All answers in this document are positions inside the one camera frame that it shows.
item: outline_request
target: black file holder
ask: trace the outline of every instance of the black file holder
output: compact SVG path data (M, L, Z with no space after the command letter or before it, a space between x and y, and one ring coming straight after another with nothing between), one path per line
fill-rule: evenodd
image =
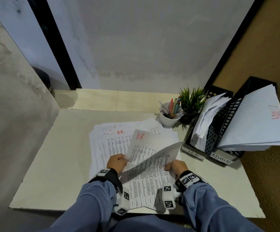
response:
M277 84L275 82L250 76L233 97L232 91L211 85L207 91L207 98L226 93L223 97L231 97L231 100L216 114L211 125L209 126L205 151L200 151L190 144L193 128L189 133L182 150L199 159L207 158L208 160L219 164L220 166L226 166L238 158L241 158L244 154L244 151L221 151L218 150L217 146L229 123L234 117L238 107L240 106L244 96L270 84L272 84L277 90ZM195 119L194 124L196 124L199 115ZM220 153L223 152L221 153L222 157L215 154L217 151Z

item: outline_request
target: forearm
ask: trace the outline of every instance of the forearm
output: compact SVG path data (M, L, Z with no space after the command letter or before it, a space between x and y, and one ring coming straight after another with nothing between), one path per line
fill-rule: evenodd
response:
M109 181L83 185L76 202L46 232L96 231L107 223L116 202L116 190Z
M262 231L218 197L209 184L196 183L189 186L184 193L183 203L197 231Z

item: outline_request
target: wrist strap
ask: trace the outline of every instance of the wrist strap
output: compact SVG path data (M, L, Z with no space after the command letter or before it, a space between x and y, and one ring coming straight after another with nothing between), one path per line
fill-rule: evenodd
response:
M109 169L101 169L88 183L94 182L94 181L110 181L115 189L119 189L120 192L122 192L122 183L118 178L117 172L115 169L109 168Z
M204 181L192 171L186 170L180 175L180 179L176 181L176 185L181 192L184 192L189 186L198 182Z

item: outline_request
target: hand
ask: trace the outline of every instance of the hand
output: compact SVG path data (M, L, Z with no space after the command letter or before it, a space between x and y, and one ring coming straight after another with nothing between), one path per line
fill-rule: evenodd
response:
M127 160L125 160L124 157L124 154L111 156L107 163L107 168L115 169L117 174L121 173L127 164Z
M179 178L184 171L188 170L188 167L186 166L184 161L174 160L173 162L165 166L166 171L169 171L170 169L173 169L173 171Z

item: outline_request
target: gray wall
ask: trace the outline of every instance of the gray wall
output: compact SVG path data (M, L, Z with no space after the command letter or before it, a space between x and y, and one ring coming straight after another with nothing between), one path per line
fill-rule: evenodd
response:
M60 106L0 23L0 231L23 231L40 215L7 208Z
M204 86L254 0L47 0L83 88Z
M0 0L0 22L28 62L49 75L53 89L70 89L27 0Z

